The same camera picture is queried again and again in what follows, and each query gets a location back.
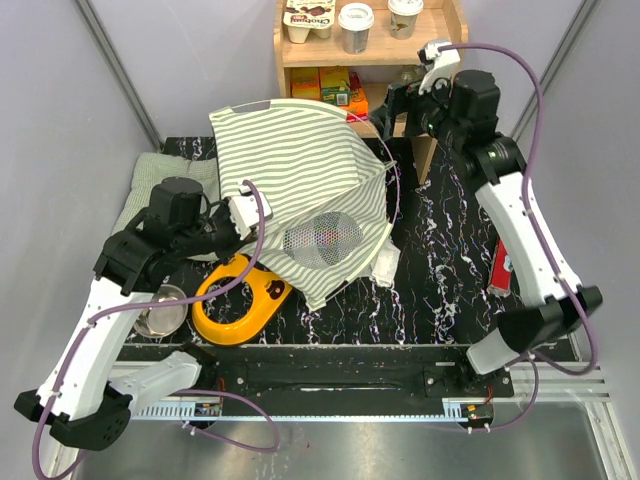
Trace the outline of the green striped pet tent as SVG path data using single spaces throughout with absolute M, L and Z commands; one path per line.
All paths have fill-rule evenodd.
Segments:
M 251 181 L 266 199 L 259 262 L 319 310 L 369 274 L 390 244 L 386 172 L 347 123 L 345 110 L 312 100 L 276 99 L 268 108 L 210 113 L 220 193 Z

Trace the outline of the green checked pet cushion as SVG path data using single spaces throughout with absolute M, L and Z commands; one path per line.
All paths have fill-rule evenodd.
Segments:
M 200 216 L 216 207 L 225 207 L 218 186 L 217 169 L 204 162 L 170 162 L 171 168 L 159 177 L 144 178 L 145 155 L 141 155 L 125 203 L 132 211 L 132 201 L 145 200 L 132 212 L 129 222 L 109 237 L 103 246 L 98 270 L 123 267 L 129 272 L 158 270 L 174 261 L 190 258 L 215 261 L 215 253 L 205 245 Z

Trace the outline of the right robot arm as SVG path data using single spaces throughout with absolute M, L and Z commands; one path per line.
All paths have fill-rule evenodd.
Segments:
M 510 137 L 497 130 L 500 90 L 492 74 L 464 70 L 437 79 L 426 90 L 418 82 L 388 86 L 369 118 L 389 138 L 405 115 L 407 137 L 427 134 L 439 141 L 488 214 L 515 271 L 523 308 L 499 314 L 495 328 L 471 345 L 454 375 L 457 388 L 476 396 L 492 372 L 543 343 L 574 332 L 603 303 L 564 261 L 537 206 L 525 160 Z

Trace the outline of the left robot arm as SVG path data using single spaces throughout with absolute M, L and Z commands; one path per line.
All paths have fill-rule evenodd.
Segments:
M 109 237 L 73 338 L 47 380 L 18 395 L 14 408 L 66 447 L 101 451 L 123 433 L 131 417 L 176 392 L 205 395 L 216 386 L 210 358 L 183 346 L 129 378 L 111 372 L 134 323 L 184 301 L 155 300 L 164 279 L 184 259 L 215 254 L 227 259 L 264 234 L 270 208 L 248 180 L 238 194 L 212 202 L 192 179 L 169 177 L 149 203 Z

